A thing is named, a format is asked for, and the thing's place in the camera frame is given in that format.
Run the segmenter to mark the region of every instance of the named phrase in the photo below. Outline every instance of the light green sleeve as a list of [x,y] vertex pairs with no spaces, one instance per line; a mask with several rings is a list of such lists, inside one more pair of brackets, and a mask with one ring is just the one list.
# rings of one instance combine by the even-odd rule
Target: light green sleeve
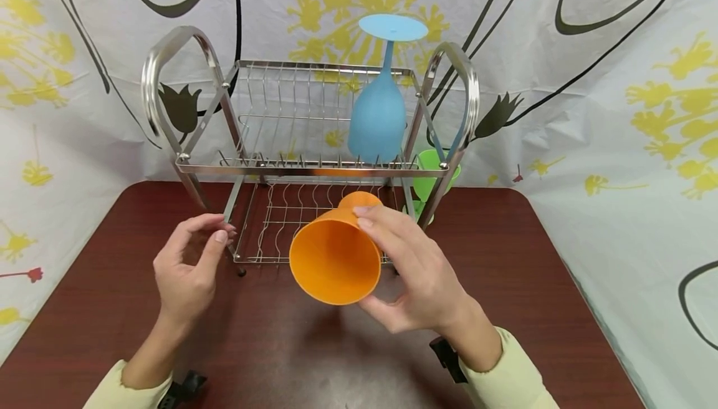
[[468,392],[474,406],[480,409],[557,409],[558,405],[543,386],[539,371],[507,330],[496,328],[501,335],[504,353],[489,372],[474,372],[459,359]]
[[120,378],[127,362],[119,361],[110,368],[83,409],[156,409],[170,389],[172,376],[153,389],[135,390],[122,385]]

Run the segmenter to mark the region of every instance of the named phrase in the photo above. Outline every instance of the black strap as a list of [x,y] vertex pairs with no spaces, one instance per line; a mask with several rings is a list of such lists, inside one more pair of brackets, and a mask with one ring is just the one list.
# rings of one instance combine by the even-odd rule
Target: black strap
[[435,338],[429,343],[429,346],[434,353],[436,353],[436,357],[439,358],[441,366],[449,371],[449,374],[454,382],[457,384],[468,382],[464,372],[462,372],[461,367],[459,366],[459,356],[447,339],[444,339],[443,337]]
[[199,395],[199,389],[207,381],[207,377],[200,375],[194,370],[187,372],[182,384],[172,381],[167,394],[157,405],[157,409],[175,409],[181,403],[190,401]]

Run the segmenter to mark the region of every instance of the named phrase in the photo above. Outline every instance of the wooden table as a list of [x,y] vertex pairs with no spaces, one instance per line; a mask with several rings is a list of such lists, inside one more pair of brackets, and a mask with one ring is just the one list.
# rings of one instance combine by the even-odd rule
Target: wooden table
[[[209,184],[217,202],[229,193]],[[151,262],[196,211],[179,183],[138,183],[118,198],[0,368],[0,406],[82,406],[129,358],[159,309]],[[563,409],[642,408],[529,202],[507,189],[455,188],[428,233],[492,321],[513,332]],[[378,293],[396,294],[386,270]],[[209,377],[188,408],[469,408],[428,347],[433,333],[390,335],[355,307],[303,294],[287,266],[223,262],[216,300],[185,345]]]

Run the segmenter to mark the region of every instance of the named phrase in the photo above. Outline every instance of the orange plastic cup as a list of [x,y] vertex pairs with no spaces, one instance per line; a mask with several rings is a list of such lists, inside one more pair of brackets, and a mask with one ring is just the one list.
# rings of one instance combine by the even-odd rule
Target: orange plastic cup
[[355,206],[376,206],[381,205],[379,197],[373,195],[373,193],[356,191],[349,193],[339,202],[337,208],[354,208]]
[[352,211],[354,206],[367,206],[354,203],[367,202],[367,197],[347,200],[351,195],[355,193],[299,230],[289,248],[289,268],[299,287],[330,305],[358,302],[372,293],[381,275],[381,253]]

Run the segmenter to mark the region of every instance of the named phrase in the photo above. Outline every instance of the fabric backdrop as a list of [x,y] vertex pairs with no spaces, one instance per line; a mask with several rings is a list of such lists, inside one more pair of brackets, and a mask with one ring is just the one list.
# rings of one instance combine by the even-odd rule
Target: fabric backdrop
[[[529,198],[649,407],[712,408],[717,8],[718,0],[0,0],[0,362],[119,193],[176,178],[138,88],[161,36],[199,27],[224,70],[240,58],[375,65],[382,46],[357,21],[395,12],[429,27],[425,40],[397,45],[395,65],[423,75],[436,44],[455,41],[479,74],[482,114],[505,117],[474,136],[457,186],[506,186]],[[161,83],[172,111],[190,121],[204,114],[211,76],[197,46],[165,67]],[[446,68],[435,85],[434,123],[449,143],[462,86]],[[232,87],[236,105],[242,93]],[[212,119],[217,136],[193,158],[227,148],[222,124]],[[341,148],[343,138],[326,142]],[[417,148],[428,147],[424,138],[422,130]]]

